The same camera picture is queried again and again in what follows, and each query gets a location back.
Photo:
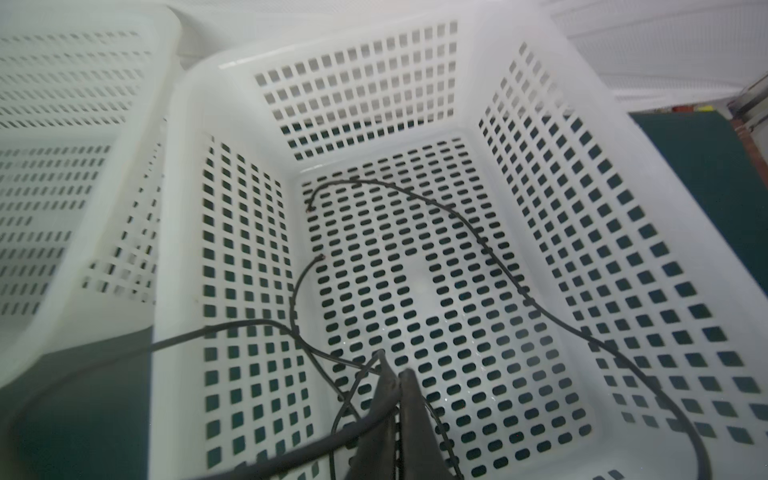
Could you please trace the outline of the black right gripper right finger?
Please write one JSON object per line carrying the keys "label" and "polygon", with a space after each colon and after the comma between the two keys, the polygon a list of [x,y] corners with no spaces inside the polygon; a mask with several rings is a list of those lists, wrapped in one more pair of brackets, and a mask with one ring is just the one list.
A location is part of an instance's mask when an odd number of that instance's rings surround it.
{"label": "black right gripper right finger", "polygon": [[406,369],[399,375],[400,440],[404,479],[453,479],[440,452],[424,405],[416,374]]}

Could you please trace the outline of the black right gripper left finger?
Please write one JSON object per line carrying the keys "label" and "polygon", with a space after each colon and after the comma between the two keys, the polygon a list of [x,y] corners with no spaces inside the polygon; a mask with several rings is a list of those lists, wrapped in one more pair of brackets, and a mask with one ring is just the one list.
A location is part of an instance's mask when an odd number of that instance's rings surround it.
{"label": "black right gripper left finger", "polygon": [[380,421],[358,441],[346,479],[394,479],[396,466],[396,407],[401,397],[398,377],[389,366],[384,351],[376,360],[381,367],[371,404],[371,413],[379,413]]}

